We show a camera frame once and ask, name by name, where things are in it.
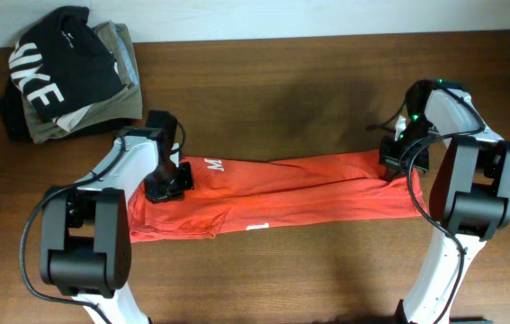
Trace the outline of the red orange t-shirt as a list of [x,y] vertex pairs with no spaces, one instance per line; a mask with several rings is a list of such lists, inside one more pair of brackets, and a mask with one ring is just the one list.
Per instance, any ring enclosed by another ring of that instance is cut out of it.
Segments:
[[213,239],[219,234],[336,221],[415,218],[419,178],[387,181],[376,150],[252,162],[187,157],[194,188],[152,203],[140,186],[130,198],[133,243]]

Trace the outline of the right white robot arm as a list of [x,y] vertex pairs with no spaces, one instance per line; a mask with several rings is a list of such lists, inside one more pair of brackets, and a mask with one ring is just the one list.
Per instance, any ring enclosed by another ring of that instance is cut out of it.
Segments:
[[380,143],[386,178],[407,179],[414,207],[432,228],[416,282],[395,323],[449,323],[465,274],[510,222],[510,141],[493,131],[463,85],[417,80]]

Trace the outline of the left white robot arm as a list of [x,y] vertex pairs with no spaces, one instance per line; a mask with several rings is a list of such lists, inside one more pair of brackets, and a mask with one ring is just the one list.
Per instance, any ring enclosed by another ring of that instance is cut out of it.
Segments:
[[192,190],[191,167],[174,141],[181,128],[170,112],[150,112],[144,126],[120,129],[112,150],[86,176],[51,187],[40,203],[41,280],[95,323],[151,321],[128,285],[128,206],[139,188],[151,204],[181,200]]

